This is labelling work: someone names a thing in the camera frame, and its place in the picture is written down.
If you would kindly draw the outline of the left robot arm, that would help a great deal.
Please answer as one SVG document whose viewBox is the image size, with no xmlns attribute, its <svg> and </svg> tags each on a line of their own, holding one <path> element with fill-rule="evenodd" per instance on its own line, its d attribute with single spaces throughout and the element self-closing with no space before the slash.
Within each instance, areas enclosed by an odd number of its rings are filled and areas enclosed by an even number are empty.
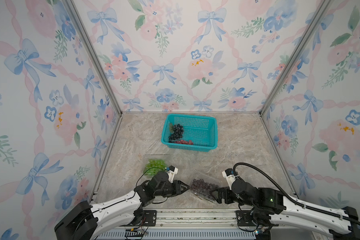
<svg viewBox="0 0 360 240">
<path fill-rule="evenodd" d="M 175 180 L 178 169 L 171 166 L 158 171 L 151 180 L 136 186 L 126 195 L 114 200 L 90 205 L 77 204 L 54 228 L 58 240 L 93 240 L 116 227 L 139 226 L 144 207 L 156 197 L 169 199 L 184 194 L 190 186 Z"/>
</svg>

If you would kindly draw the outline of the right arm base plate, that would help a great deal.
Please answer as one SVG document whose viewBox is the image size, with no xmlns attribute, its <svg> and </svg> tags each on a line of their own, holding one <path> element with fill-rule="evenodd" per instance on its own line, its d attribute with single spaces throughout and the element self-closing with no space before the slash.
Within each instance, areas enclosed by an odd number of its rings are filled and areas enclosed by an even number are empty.
<svg viewBox="0 0 360 240">
<path fill-rule="evenodd" d="M 268 213 L 238 210 L 235 211 L 235 215 L 239 227 L 270 227 L 273 225 Z"/>
</svg>

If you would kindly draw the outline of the green grape bunch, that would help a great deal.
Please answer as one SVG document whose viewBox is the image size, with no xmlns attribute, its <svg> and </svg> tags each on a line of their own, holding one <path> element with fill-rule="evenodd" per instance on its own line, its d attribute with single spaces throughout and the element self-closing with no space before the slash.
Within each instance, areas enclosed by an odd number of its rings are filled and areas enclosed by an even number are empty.
<svg viewBox="0 0 360 240">
<path fill-rule="evenodd" d="M 162 159 L 149 159 L 145 165 L 144 173 L 146 176 L 154 176 L 159 171 L 164 171 L 167 168 L 167 163 Z"/>
</svg>

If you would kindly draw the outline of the red grape bunch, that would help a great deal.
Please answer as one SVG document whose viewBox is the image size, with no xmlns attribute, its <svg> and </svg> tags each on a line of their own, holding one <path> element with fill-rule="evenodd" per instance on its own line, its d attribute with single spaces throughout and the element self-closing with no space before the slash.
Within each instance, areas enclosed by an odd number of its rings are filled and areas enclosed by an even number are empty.
<svg viewBox="0 0 360 240">
<path fill-rule="evenodd" d="M 186 140 L 178 140 L 178 141 L 175 141 L 175 144 L 181 144 L 181 145 L 193 145 L 194 143 L 189 140 L 189 141 L 186 141 Z"/>
</svg>

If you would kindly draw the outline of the dark purple grape bunch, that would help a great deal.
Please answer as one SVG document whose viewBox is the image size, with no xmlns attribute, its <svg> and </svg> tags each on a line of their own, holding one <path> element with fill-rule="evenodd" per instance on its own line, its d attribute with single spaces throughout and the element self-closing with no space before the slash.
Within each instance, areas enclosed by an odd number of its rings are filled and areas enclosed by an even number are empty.
<svg viewBox="0 0 360 240">
<path fill-rule="evenodd" d="M 193 179 L 190 190 L 199 194 L 210 194 L 219 188 L 218 185 L 204 181 L 204 179 Z"/>
</svg>

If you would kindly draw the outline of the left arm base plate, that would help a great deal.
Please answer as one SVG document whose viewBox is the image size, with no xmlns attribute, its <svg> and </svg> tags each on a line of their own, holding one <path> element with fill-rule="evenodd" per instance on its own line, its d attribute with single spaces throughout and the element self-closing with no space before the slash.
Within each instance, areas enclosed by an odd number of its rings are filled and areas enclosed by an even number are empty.
<svg viewBox="0 0 360 240">
<path fill-rule="evenodd" d="M 157 211 L 138 209 L 134 211 L 133 217 L 134 218 L 129 223 L 129 226 L 155 227 L 157 222 Z"/>
</svg>

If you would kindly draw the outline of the clear plastic clamshell container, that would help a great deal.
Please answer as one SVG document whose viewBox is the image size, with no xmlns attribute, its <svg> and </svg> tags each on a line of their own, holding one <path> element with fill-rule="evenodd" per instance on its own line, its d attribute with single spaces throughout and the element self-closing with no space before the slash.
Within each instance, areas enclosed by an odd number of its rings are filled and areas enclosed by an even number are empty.
<svg viewBox="0 0 360 240">
<path fill-rule="evenodd" d="M 165 171 L 169 167 L 171 155 L 144 155 L 143 173 L 147 177 L 153 177 L 159 171 Z"/>
</svg>

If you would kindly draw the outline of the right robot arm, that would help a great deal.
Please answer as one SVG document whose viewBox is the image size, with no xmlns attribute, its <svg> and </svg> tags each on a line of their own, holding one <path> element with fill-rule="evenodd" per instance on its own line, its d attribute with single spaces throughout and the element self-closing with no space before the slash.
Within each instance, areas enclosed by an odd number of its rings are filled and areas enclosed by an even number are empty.
<svg viewBox="0 0 360 240">
<path fill-rule="evenodd" d="M 256 188 L 235 176 L 228 176 L 228 187 L 211 191 L 219 204 L 248 205 L 250 210 L 236 211 L 239 227 L 265 233 L 281 225 L 309 230 L 334 240 L 360 240 L 360 225 L 355 209 L 331 209 L 309 206 L 272 188 Z"/>
</svg>

